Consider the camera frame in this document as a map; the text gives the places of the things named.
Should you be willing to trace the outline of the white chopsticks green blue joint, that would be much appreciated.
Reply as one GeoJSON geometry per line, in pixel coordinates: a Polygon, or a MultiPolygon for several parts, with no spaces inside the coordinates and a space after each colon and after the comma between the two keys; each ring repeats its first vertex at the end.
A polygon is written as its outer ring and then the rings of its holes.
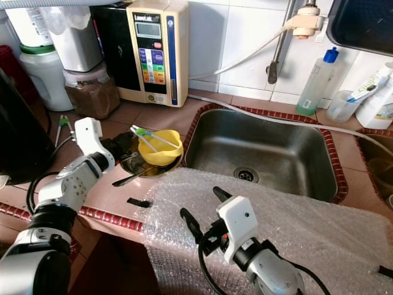
{"type": "Polygon", "coordinates": [[[134,134],[137,135],[138,138],[140,138],[140,140],[152,150],[152,152],[174,152],[181,148],[179,144],[167,140],[154,132],[143,129],[143,127],[132,125],[130,130],[132,130],[132,132],[134,132],[134,134]]]}

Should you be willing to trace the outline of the black handled spoon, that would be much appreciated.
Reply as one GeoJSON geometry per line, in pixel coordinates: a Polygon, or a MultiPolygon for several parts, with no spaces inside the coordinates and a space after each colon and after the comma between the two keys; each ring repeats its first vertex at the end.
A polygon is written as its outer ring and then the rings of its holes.
{"type": "Polygon", "coordinates": [[[137,179],[140,176],[148,176],[157,173],[158,170],[159,168],[157,167],[142,168],[140,173],[129,173],[130,174],[129,177],[115,181],[114,183],[112,183],[112,185],[114,187],[125,186],[127,183],[132,182],[132,180],[137,179]]]}

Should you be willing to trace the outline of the steel bowl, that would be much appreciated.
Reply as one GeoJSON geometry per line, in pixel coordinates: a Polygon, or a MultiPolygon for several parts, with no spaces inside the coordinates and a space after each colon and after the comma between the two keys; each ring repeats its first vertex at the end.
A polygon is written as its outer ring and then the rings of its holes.
{"type": "Polygon", "coordinates": [[[164,175],[169,170],[180,165],[182,155],[175,158],[175,161],[165,166],[155,166],[147,163],[138,151],[138,140],[133,138],[130,141],[129,151],[123,155],[120,161],[121,168],[131,175],[138,175],[141,178],[157,178],[164,175]]]}

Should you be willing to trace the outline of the yellow plastic bowl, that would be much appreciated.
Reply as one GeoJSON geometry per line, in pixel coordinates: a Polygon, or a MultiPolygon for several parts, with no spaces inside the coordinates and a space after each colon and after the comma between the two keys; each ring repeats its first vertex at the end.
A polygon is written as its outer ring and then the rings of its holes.
{"type": "Polygon", "coordinates": [[[179,144],[181,148],[175,150],[174,152],[152,152],[152,150],[149,149],[149,147],[139,139],[139,153],[147,163],[155,166],[165,166],[169,165],[169,163],[175,161],[176,157],[183,154],[184,148],[180,134],[177,132],[177,130],[157,130],[157,132],[154,133],[166,138],[167,140],[173,141],[176,144],[179,144]]]}

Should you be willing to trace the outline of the black tape strip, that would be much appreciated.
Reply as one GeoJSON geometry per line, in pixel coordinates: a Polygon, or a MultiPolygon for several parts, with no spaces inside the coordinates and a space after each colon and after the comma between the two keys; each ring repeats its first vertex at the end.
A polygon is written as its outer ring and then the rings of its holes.
{"type": "Polygon", "coordinates": [[[150,200],[128,199],[126,202],[141,208],[150,208],[152,206],[152,202],[150,202],[150,200]]]}

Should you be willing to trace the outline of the jar with brown contents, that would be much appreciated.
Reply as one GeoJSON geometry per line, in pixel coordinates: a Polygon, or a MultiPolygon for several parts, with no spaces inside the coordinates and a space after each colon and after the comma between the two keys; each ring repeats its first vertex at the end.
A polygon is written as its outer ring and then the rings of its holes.
{"type": "Polygon", "coordinates": [[[106,62],[84,73],[65,70],[64,78],[64,89],[79,115],[103,120],[120,106],[118,88],[107,72],[106,62]]]}

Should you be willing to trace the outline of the steel sink basin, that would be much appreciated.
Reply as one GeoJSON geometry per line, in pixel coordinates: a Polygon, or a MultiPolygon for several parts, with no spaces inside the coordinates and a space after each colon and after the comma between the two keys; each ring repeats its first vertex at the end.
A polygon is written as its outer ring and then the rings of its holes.
{"type": "Polygon", "coordinates": [[[208,106],[186,136],[185,166],[339,204],[348,183],[326,130],[208,106]]]}
{"type": "MultiPolygon", "coordinates": [[[[393,130],[377,130],[362,127],[357,130],[360,134],[367,135],[381,143],[385,148],[393,151],[393,130]]],[[[371,175],[377,197],[388,208],[393,209],[393,155],[381,149],[371,141],[364,138],[356,138],[357,145],[361,149],[362,157],[368,173],[371,175]]]]}

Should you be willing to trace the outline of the white chopsticks green tip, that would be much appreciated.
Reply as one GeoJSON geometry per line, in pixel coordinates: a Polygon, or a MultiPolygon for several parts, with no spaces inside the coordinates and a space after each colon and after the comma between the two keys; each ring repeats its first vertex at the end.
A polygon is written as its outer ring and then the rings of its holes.
{"type": "Polygon", "coordinates": [[[56,137],[55,137],[55,144],[59,145],[61,143],[61,132],[63,127],[69,126],[69,120],[66,115],[60,115],[60,118],[58,120],[57,124],[57,130],[56,130],[56,137]]]}

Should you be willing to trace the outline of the beige water ionizer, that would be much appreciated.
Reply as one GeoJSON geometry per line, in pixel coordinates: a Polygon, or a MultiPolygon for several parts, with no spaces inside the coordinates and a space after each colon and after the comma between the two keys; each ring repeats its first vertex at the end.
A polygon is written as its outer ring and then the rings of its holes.
{"type": "Polygon", "coordinates": [[[104,64],[124,100],[183,107],[189,82],[188,0],[91,6],[104,64]]]}

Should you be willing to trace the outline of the black electric kettle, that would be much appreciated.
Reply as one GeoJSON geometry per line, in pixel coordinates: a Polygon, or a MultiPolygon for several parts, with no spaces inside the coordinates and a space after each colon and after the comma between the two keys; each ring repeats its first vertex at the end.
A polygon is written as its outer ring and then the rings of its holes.
{"type": "Polygon", "coordinates": [[[55,146],[8,76],[0,77],[0,174],[9,185],[23,184],[48,171],[55,146]]]}

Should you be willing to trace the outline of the white plastic jug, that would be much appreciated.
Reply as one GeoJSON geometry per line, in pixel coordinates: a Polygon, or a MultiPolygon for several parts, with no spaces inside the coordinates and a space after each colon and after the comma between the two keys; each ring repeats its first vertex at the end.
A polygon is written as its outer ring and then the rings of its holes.
{"type": "Polygon", "coordinates": [[[39,81],[37,90],[47,91],[41,98],[48,110],[62,112],[75,109],[65,90],[64,67],[54,49],[38,52],[23,50],[20,62],[34,82],[39,81]]]}

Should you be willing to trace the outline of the bubble wrap sheet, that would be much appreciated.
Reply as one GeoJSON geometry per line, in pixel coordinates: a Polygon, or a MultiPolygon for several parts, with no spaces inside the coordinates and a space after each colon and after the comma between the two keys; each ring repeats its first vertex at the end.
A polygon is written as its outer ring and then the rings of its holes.
{"type": "Polygon", "coordinates": [[[147,194],[151,207],[137,213],[164,295],[214,295],[179,214],[187,209],[206,231],[218,219],[214,187],[247,197],[259,240],[270,240],[284,259],[312,270],[331,295],[393,295],[393,279],[378,272],[393,269],[393,224],[384,216],[190,168],[161,177],[147,194]]]}

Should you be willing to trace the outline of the translucent white plastic container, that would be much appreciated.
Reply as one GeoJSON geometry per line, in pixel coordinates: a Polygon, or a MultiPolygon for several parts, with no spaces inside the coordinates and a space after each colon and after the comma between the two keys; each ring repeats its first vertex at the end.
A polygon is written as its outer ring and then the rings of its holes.
{"type": "Polygon", "coordinates": [[[103,61],[88,6],[41,7],[53,45],[68,71],[91,71],[103,61]]]}

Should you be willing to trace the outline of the dark red plastic container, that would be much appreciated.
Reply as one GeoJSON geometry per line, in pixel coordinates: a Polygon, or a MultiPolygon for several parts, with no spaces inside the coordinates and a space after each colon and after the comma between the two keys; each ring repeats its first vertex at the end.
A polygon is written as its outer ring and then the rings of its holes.
{"type": "Polygon", "coordinates": [[[0,45],[1,68],[21,95],[35,90],[33,82],[8,45],[0,45]]]}

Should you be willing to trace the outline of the dish soap bottle blue cap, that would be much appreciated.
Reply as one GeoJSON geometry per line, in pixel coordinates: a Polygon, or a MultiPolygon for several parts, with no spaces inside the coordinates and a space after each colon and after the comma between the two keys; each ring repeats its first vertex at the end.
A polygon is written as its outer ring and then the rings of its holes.
{"type": "Polygon", "coordinates": [[[326,94],[329,82],[337,70],[337,57],[339,50],[336,47],[325,52],[314,63],[311,74],[306,81],[303,92],[297,102],[297,113],[301,116],[312,116],[326,94]]]}

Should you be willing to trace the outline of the clear plastic cup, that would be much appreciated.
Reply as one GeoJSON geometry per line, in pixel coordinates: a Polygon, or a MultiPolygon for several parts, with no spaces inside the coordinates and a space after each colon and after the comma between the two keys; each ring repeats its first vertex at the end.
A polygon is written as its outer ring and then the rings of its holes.
{"type": "Polygon", "coordinates": [[[326,110],[329,120],[337,123],[348,121],[359,107],[359,102],[351,102],[352,92],[350,90],[340,90],[332,95],[332,101],[326,110]]]}

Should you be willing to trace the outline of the white filter cartridge green band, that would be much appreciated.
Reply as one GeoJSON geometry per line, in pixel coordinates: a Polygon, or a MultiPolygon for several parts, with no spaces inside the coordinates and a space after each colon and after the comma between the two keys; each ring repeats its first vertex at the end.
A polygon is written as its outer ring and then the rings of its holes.
{"type": "Polygon", "coordinates": [[[38,8],[5,10],[20,40],[20,50],[29,55],[50,53],[55,50],[47,24],[38,8]]]}

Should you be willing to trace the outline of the steel faucet pipe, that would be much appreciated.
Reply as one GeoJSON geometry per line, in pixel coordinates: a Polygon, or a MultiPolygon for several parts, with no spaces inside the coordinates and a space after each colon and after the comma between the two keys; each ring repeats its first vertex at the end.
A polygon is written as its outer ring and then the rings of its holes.
{"type": "MultiPolygon", "coordinates": [[[[292,16],[293,12],[295,12],[295,4],[297,0],[287,0],[286,11],[284,11],[284,19],[282,25],[286,24],[286,21],[292,16]]],[[[278,37],[277,45],[273,52],[273,57],[271,59],[270,64],[266,67],[267,74],[267,84],[273,85],[278,81],[279,74],[279,62],[281,59],[282,50],[284,47],[284,43],[286,43],[287,37],[286,34],[281,33],[278,37]]]]}

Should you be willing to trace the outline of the beige faucet diverter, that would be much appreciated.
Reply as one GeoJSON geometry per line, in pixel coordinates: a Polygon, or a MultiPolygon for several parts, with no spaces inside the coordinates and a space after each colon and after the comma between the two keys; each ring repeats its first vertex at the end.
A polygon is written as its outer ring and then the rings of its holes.
{"type": "Polygon", "coordinates": [[[325,17],[320,15],[321,10],[315,4],[306,4],[297,10],[294,17],[284,23],[284,30],[291,30],[292,35],[298,39],[308,39],[317,31],[322,31],[325,17]]]}

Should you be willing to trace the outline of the black tray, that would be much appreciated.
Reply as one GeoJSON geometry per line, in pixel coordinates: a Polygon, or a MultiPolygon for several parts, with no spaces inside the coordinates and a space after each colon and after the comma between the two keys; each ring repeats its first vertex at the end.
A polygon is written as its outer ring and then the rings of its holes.
{"type": "Polygon", "coordinates": [[[393,0],[333,0],[328,18],[332,43],[393,57],[393,0]]]}

